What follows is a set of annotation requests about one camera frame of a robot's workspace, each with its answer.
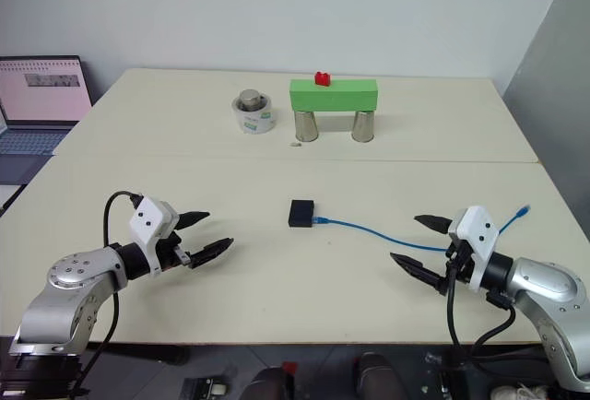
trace black cable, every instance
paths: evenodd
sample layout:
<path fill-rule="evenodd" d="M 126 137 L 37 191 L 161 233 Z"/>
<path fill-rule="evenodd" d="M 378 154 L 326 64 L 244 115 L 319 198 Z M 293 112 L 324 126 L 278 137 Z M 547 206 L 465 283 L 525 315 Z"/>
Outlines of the black cable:
<path fill-rule="evenodd" d="M 109 246 L 109 211 L 111 211 L 111 205 L 114 199 L 120 195 L 128 195 L 129 197 L 134 196 L 133 193 L 129 193 L 128 191 L 117 191 L 109 197 L 107 203 L 104 205 L 104 214 L 102 216 L 102 246 L 104 247 Z"/>
<path fill-rule="evenodd" d="M 102 243 L 103 243 L 104 247 L 109 246 L 109 213 L 111 211 L 111 205 L 112 205 L 112 202 L 114 201 L 114 199 L 116 199 L 120 195 L 128 195 L 129 197 L 133 197 L 135 194 L 129 193 L 128 191 L 117 191 L 111 197 L 109 197 L 109 199 L 107 200 L 107 202 L 104 206 L 104 214 L 102 216 Z M 77 378 L 76 383 L 74 384 L 74 387 L 72 388 L 72 391 L 70 392 L 70 399 L 74 400 L 76 398 L 76 392 L 80 389 L 80 387 L 82 386 L 82 383 L 84 382 L 86 377 L 89 375 L 90 370 L 92 370 L 92 367 L 94 366 L 96 361 L 99 359 L 100 354 L 102 354 L 102 351 L 104 351 L 104 349 L 107 347 L 107 345 L 111 341 L 112 335 L 114 334 L 114 330 L 117 328 L 118 322 L 119 322 L 119 294 L 117 294 L 115 292 L 114 294 L 112 294 L 111 328 L 109 329 L 109 332 L 104 337 L 104 340 L 102 340 L 102 343 L 99 345 L 97 350 L 94 351 L 94 354 L 92 355 L 92 358 L 90 359 L 90 361 L 87 363 L 86 368 L 84 368 L 84 370 L 80 373 L 80 376 Z"/>
<path fill-rule="evenodd" d="M 454 286 L 455 286 L 455 282 L 456 282 L 456 276 L 457 276 L 457 270 L 455 268 L 451 268 L 449 271 L 449 287 L 447 289 L 446 320 L 447 320 L 447 325 L 449 327 L 449 333 L 451 335 L 451 339 L 453 340 L 453 347 L 454 347 L 454 349 L 456 349 L 456 351 L 459 353 L 460 356 L 464 356 L 465 352 L 461 346 L 461 342 L 459 342 L 459 338 L 457 337 L 457 332 L 454 328 L 453 307 L 454 307 Z M 512 375 L 501 374 L 498 372 L 491 371 L 487 368 L 484 368 L 481 365 L 481 363 L 484 363 L 485 360 L 487 362 L 492 362 L 492 361 L 501 361 L 501 360 L 510 360 L 510 359 L 522 359 L 521 357 L 517 358 L 516 356 L 510 356 L 510 357 L 506 356 L 501 359 L 495 359 L 499 356 L 486 356 L 484 359 L 478 359 L 478 358 L 473 357 L 474 351 L 477 350 L 478 347 L 481 347 L 486 341 L 490 340 L 492 337 L 501 333 L 502 331 L 508 329 L 514 323 L 515 318 L 516 318 L 516 311 L 514 310 L 514 307 L 511 306 L 509 318 L 504 323 L 500 324 L 499 326 L 496 326 L 493 329 L 490 329 L 487 333 L 485 333 L 478 340 L 476 340 L 476 343 L 473 345 L 473 347 L 471 348 L 470 352 L 468 353 L 468 355 L 466 357 L 477 370 L 483 372 L 484 374 L 486 374 L 490 377 L 501 378 L 504 380 L 514 380 L 514 381 L 518 381 L 518 382 L 545 384 L 546 383 L 545 380 L 536 379 L 533 377 L 515 377 Z"/>
<path fill-rule="evenodd" d="M 457 337 L 457 332 L 454 329 L 454 316 L 453 316 L 453 305 L 454 305 L 454 284 L 457 280 L 457 270 L 455 268 L 451 268 L 449 271 L 449 288 L 447 289 L 447 298 L 446 298 L 446 322 L 447 326 L 449 327 L 449 334 L 451 334 L 451 339 L 453 340 L 453 346 L 455 350 L 463 354 L 463 348 L 461 347 L 461 343 L 459 342 L 459 338 Z"/>
<path fill-rule="evenodd" d="M 514 309 L 514 306 L 511 306 L 508 309 L 510 310 L 510 315 L 508 316 L 508 319 L 504 323 L 496 326 L 495 328 L 490 329 L 487 333 L 485 333 L 478 340 L 476 340 L 476 343 L 473 344 L 473 346 L 471 347 L 471 350 L 469 351 L 471 358 L 477 359 L 477 357 L 475 356 L 476 351 L 485 342 L 487 342 L 495 335 L 498 335 L 499 333 L 501 333 L 502 331 L 505 331 L 506 329 L 508 329 L 510 326 L 513 325 L 514 320 L 516 320 L 516 310 Z"/>
<path fill-rule="evenodd" d="M 481 363 L 491 363 L 492 361 L 510 361 L 510 360 L 530 360 L 540 361 L 542 363 L 549 363 L 546 357 L 541 356 L 527 356 L 526 354 L 514 354 L 510 352 L 502 354 L 494 354 L 493 356 L 476 356 L 475 359 Z"/>

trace white wall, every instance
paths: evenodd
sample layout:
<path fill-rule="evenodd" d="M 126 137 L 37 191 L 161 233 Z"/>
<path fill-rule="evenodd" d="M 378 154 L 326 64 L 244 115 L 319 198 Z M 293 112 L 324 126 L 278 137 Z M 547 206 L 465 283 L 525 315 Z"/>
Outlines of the white wall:
<path fill-rule="evenodd" d="M 0 0 L 0 53 L 129 66 L 489 76 L 504 91 L 551 0 Z"/>

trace white table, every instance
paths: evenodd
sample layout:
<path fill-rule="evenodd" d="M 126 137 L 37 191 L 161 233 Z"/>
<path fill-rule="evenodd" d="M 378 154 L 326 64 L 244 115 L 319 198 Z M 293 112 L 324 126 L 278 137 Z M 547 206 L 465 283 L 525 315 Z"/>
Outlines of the white table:
<path fill-rule="evenodd" d="M 441 254 L 337 226 L 291 229 L 292 198 L 314 199 L 318 216 L 438 246 L 448 240 L 413 216 L 451 217 L 481 204 L 501 225 L 528 203 L 531 212 L 502 234 L 498 251 L 559 262 L 590 282 L 588 241 L 538 164 L 61 155 L 0 219 L 0 333 L 14 334 L 53 261 L 101 246 L 104 201 L 120 189 L 154 195 L 179 211 L 211 211 L 180 232 L 187 249 L 236 240 L 224 257 L 195 271 L 173 269 L 130 282 L 114 337 L 120 341 L 449 342 L 444 298 L 388 255 L 409 254 L 443 272 Z M 131 214 L 125 199 L 114 205 L 112 241 L 130 241 Z M 455 307 L 465 341 L 505 317 L 463 285 Z M 104 337 L 110 321 L 110 308 L 103 307 L 94 339 Z M 498 337 L 537 339 L 522 315 Z"/>
<path fill-rule="evenodd" d="M 377 77 L 371 142 L 352 140 L 352 114 L 317 113 L 320 137 L 292 147 L 289 81 L 302 77 L 312 75 L 131 69 L 56 154 L 537 161 L 488 79 Z M 245 135 L 236 124 L 230 105 L 246 88 L 264 92 L 273 102 L 277 126 L 267 134 Z"/>

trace small red toy brick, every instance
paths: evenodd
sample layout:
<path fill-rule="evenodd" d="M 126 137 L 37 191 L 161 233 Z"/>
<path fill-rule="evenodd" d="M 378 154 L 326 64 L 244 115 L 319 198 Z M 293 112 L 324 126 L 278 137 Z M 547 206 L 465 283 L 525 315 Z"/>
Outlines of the small red toy brick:
<path fill-rule="evenodd" d="M 323 85 L 324 87 L 330 86 L 330 74 L 329 73 L 315 73 L 315 84 L 316 85 Z"/>
<path fill-rule="evenodd" d="M 297 372 L 297 369 L 299 368 L 299 363 L 296 361 L 283 361 L 281 367 L 283 368 L 284 372 L 294 376 Z"/>

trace cable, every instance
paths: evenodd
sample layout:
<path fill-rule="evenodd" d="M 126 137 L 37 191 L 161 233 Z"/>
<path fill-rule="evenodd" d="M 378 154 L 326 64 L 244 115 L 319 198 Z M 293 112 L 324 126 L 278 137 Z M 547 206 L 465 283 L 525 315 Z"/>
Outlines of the cable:
<path fill-rule="evenodd" d="M 451 268 L 449 271 L 449 288 L 447 290 L 446 321 L 447 321 L 447 325 L 449 328 L 449 334 L 451 335 L 451 339 L 453 340 L 453 347 L 460 353 L 460 355 L 464 356 L 465 355 L 464 350 L 461 347 L 461 342 L 459 342 L 459 338 L 457 337 L 457 333 L 454 328 L 453 308 L 454 308 L 454 284 L 456 282 L 456 276 L 457 276 L 457 270 L 455 268 Z M 477 351 L 478 348 L 483 346 L 483 344 L 485 342 L 487 342 L 495 335 L 498 335 L 502 331 L 505 331 L 510 326 L 512 326 L 512 324 L 514 323 L 514 320 L 516 319 L 516 310 L 514 309 L 513 306 L 511 306 L 509 309 L 510 309 L 510 316 L 508 317 L 508 319 L 505 322 L 503 322 L 502 324 L 500 324 L 499 326 L 496 326 L 495 328 L 490 329 L 487 333 L 485 333 L 478 340 L 476 340 L 476 342 L 473 344 L 473 346 L 469 350 L 469 353 L 466 357 L 471 362 L 471 364 L 474 366 L 474 368 L 476 368 L 480 372 L 482 372 L 490 377 L 501 378 L 504 380 L 513 380 L 513 381 L 518 381 L 518 382 L 544 384 L 545 381 L 543 381 L 541 379 L 536 379 L 534 377 L 516 377 L 516 376 L 512 376 L 512 375 L 501 374 L 501 373 L 498 373 L 495 371 L 491 371 L 487 368 L 484 368 L 481 365 L 482 363 L 485 363 L 485 362 L 491 363 L 493 361 L 521 360 L 521 359 L 537 360 L 537 358 L 532 358 L 532 357 L 523 356 L 523 355 L 513 355 L 513 356 L 497 355 L 497 356 L 485 356 L 485 357 L 481 356 L 482 358 L 478 358 L 477 356 L 474 356 L 475 351 Z"/>
<path fill-rule="evenodd" d="M 523 206 L 522 208 L 520 208 L 516 212 L 516 214 L 510 220 L 508 220 L 504 224 L 503 227 L 501 227 L 499 234 L 502 234 L 508 227 L 510 227 L 514 223 L 515 220 L 524 216 L 526 213 L 528 213 L 529 210 L 530 210 L 529 205 Z M 320 218 L 320 217 L 313 218 L 312 222 L 314 225 L 324 225 L 324 224 L 328 224 L 328 223 L 333 223 L 335 225 L 341 225 L 343 227 L 361 229 L 361 230 L 369 232 L 370 234 L 373 234 L 377 237 L 381 237 L 382 239 L 385 239 L 386 241 L 390 241 L 392 243 L 397 243 L 398 245 L 407 246 L 408 248 L 416 248 L 417 250 L 426 250 L 426 251 L 436 251 L 436 252 L 440 252 L 440 253 L 446 252 L 446 248 L 438 248 L 436 246 L 418 245 L 416 243 L 410 243 L 408 241 L 400 241 L 399 239 L 394 239 L 393 237 L 386 236 L 385 234 L 382 234 L 379 231 L 375 231 L 374 229 L 363 227 L 362 225 L 357 225 L 356 223 L 345 222 L 342 220 L 335 220 L 333 218 Z"/>
<path fill-rule="evenodd" d="M 516 214 L 510 219 L 508 220 L 503 227 L 500 228 L 500 231 L 498 231 L 498 234 L 502 234 L 508 227 L 510 227 L 513 222 L 515 220 L 517 220 L 518 218 L 521 218 L 522 216 L 524 216 L 526 213 L 528 213 L 528 211 L 531 209 L 530 205 L 526 205 L 523 206 L 522 208 L 520 208 L 518 211 L 516 211 Z"/>
<path fill-rule="evenodd" d="M 129 193 L 128 191 L 117 191 L 109 197 L 107 203 L 104 205 L 104 214 L 102 215 L 102 246 L 104 247 L 109 246 L 109 212 L 111 211 L 111 205 L 114 199 L 120 195 L 128 195 L 130 198 L 134 196 L 133 193 Z"/>
<path fill-rule="evenodd" d="M 446 324 L 449 327 L 449 334 L 451 335 L 451 339 L 453 340 L 453 346 L 455 350 L 463 354 L 463 348 L 461 347 L 461 343 L 459 342 L 459 338 L 457 337 L 457 332 L 454 329 L 454 315 L 453 315 L 453 306 L 454 306 L 454 284 L 457 280 L 457 270 L 456 268 L 451 268 L 449 270 L 449 288 L 447 289 L 446 293 Z"/>
<path fill-rule="evenodd" d="M 356 225 L 354 223 L 343 222 L 341 220 L 334 220 L 332 218 L 313 218 L 314 224 L 325 224 L 325 223 L 333 223 L 335 225 L 342 225 L 343 227 L 351 227 L 356 229 L 362 229 L 363 231 L 367 231 L 370 234 L 374 234 L 375 236 L 381 237 L 387 241 L 391 241 L 393 243 L 397 243 L 398 245 L 407 246 L 408 248 L 416 248 L 419 250 L 427 250 L 427 251 L 437 251 L 437 252 L 445 252 L 446 248 L 437 248 L 434 246 L 425 246 L 425 245 L 418 245 L 416 243 L 409 243 L 407 241 L 400 241 L 398 239 L 394 239 L 393 237 L 386 236 L 381 232 L 375 231 L 374 229 L 370 229 L 367 227 L 363 227 L 362 225 Z"/>
<path fill-rule="evenodd" d="M 106 204 L 104 205 L 104 214 L 102 216 L 102 243 L 104 247 L 109 246 L 109 213 L 111 211 L 111 205 L 114 199 L 116 199 L 120 195 L 128 195 L 132 200 L 137 196 L 137 194 L 129 193 L 128 191 L 117 191 L 114 193 L 109 199 L 107 200 Z M 102 351 L 107 347 L 109 342 L 111 341 L 112 335 L 114 334 L 114 330 L 117 328 L 117 323 L 119 322 L 119 294 L 114 293 L 112 294 L 112 323 L 111 328 L 109 328 L 109 332 L 102 340 L 102 343 L 99 345 L 92 358 L 87 363 L 86 368 L 80 373 L 80 376 L 77 378 L 72 391 L 70 392 L 70 399 L 74 400 L 76 398 L 76 392 L 82 386 L 82 383 L 89 375 L 90 370 L 99 359 L 100 354 Z"/>

